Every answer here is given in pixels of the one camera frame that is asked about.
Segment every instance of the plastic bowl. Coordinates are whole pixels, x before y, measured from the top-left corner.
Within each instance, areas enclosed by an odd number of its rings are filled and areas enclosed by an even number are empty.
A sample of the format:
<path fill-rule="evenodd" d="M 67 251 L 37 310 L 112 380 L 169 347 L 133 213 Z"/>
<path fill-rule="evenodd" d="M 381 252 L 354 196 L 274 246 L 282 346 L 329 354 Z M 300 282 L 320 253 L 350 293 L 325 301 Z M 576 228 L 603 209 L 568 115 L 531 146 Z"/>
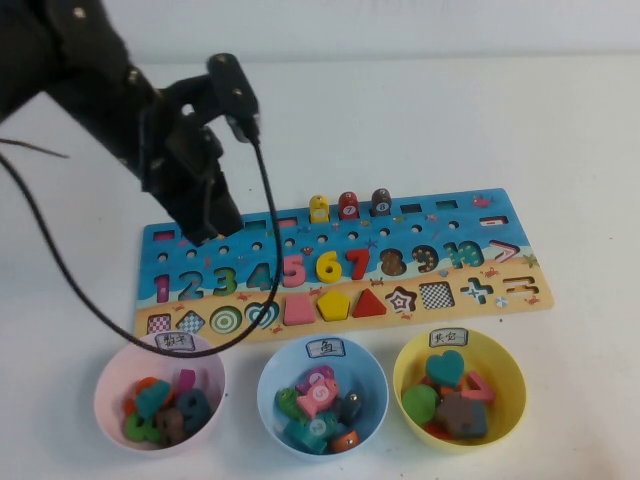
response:
<path fill-rule="evenodd" d="M 290 420 L 278 408 L 276 394 L 304 382 L 307 373 L 321 365 L 334 369 L 341 396 L 352 388 L 362 394 L 362 410 L 352 426 L 360 444 L 342 453 L 304 452 L 283 433 Z M 258 382 L 262 423 L 279 445 L 305 462 L 336 460 L 362 448 L 380 428 L 388 407 L 389 387 L 382 367 L 365 348 L 342 337 L 313 335 L 289 343 L 267 362 Z"/>
<path fill-rule="evenodd" d="M 161 340 L 167 338 L 167 333 L 183 335 L 189 345 L 191 345 L 190 340 L 193 340 L 196 351 L 211 348 L 209 342 L 203 338 L 184 332 L 152 333 L 142 337 L 141 340 L 152 345 L 162 345 Z M 172 447 L 162 448 L 149 442 L 136 443 L 128 440 L 123 430 L 125 414 L 122 403 L 132 393 L 134 385 L 145 377 L 156 377 L 175 386 L 178 383 L 180 370 L 183 368 L 196 372 L 195 387 L 205 393 L 211 409 L 214 410 L 209 422 L 193 436 Z M 102 432 L 116 445 L 126 450 L 151 457 L 166 457 L 182 453 L 201 445 L 211 435 L 220 416 L 225 384 L 224 366 L 218 355 L 202 358 L 171 358 L 129 344 L 111 359 L 98 380 L 94 397 L 96 419 Z"/>
<path fill-rule="evenodd" d="M 467 332 L 466 345 L 443 345 L 451 332 L 455 334 L 454 341 L 460 343 L 464 332 Z M 496 393 L 496 400 L 487 407 L 488 434 L 484 438 L 441 440 L 411 420 L 402 407 L 404 392 L 425 376 L 427 358 L 433 354 L 441 355 L 446 350 L 460 352 L 465 362 L 465 374 L 469 370 L 477 371 Z M 486 335 L 463 328 L 433 330 L 407 343 L 393 369 L 393 391 L 411 431 L 426 445 L 446 453 L 465 453 L 505 438 L 520 421 L 527 399 L 524 377 L 509 352 Z"/>

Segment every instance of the white table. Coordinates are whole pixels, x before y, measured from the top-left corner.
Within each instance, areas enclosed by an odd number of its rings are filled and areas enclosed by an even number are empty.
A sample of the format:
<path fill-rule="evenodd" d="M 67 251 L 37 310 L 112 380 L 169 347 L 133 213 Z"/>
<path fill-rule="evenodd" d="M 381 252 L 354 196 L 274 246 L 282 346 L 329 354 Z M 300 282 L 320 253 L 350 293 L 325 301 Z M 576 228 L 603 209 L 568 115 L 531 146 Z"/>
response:
<path fill-rule="evenodd" d="M 165 85 L 202 65 L 148 66 Z M 202 449 L 145 460 L 116 449 L 93 417 L 99 372 L 123 346 L 68 289 L 24 199 L 0 173 L 0 475 L 6 479 L 622 479 L 637 477 L 640 355 L 636 260 L 640 57 L 261 64 L 264 153 L 279 208 L 310 192 L 337 199 L 385 186 L 396 196 L 505 187 L 556 298 L 553 310 L 473 318 L 507 347 L 529 408 L 505 442 L 462 457 L 429 451 L 394 400 L 378 435 L 344 461 L 297 463 L 262 428 L 258 377 L 282 342 L 222 357 L 229 398 Z M 224 121 L 223 168 L 242 212 L 265 200 L 252 151 Z M 45 97 L 2 128 L 72 155 L 3 147 L 20 168 L 71 270 L 132 325 L 144 225 L 168 220 L 139 184 Z M 336 176 L 333 165 L 349 174 Z M 381 361 L 433 325 L 352 332 Z"/>

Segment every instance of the yellow pentagon block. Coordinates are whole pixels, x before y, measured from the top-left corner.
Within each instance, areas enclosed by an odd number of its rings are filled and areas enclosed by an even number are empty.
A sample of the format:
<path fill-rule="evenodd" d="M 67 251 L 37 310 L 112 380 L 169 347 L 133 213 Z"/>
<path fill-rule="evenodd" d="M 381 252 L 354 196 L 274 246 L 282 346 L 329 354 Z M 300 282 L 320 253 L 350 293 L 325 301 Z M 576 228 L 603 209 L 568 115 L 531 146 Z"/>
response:
<path fill-rule="evenodd" d="M 318 310 L 325 322 L 346 320 L 349 316 L 349 299 L 336 290 L 325 293 L 318 299 Z"/>

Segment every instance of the pink square block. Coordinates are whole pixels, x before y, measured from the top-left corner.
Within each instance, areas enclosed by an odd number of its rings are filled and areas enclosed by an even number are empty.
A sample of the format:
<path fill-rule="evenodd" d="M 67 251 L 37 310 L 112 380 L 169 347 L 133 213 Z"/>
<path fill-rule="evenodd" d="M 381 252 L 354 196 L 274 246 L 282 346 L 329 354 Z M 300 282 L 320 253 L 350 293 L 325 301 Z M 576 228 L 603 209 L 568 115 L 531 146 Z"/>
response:
<path fill-rule="evenodd" d="M 311 305 L 309 294 L 294 293 L 287 297 L 284 305 L 284 324 L 305 325 L 316 321 L 316 313 Z"/>

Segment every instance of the pink number 5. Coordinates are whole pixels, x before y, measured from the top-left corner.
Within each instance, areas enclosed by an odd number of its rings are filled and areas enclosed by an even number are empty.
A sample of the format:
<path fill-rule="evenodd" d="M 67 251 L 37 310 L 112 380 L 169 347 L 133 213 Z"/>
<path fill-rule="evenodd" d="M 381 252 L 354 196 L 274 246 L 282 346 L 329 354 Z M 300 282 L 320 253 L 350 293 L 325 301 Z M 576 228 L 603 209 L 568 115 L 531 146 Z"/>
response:
<path fill-rule="evenodd" d="M 282 284 L 287 288 L 299 287 L 307 279 L 302 255 L 284 257 L 284 278 Z"/>

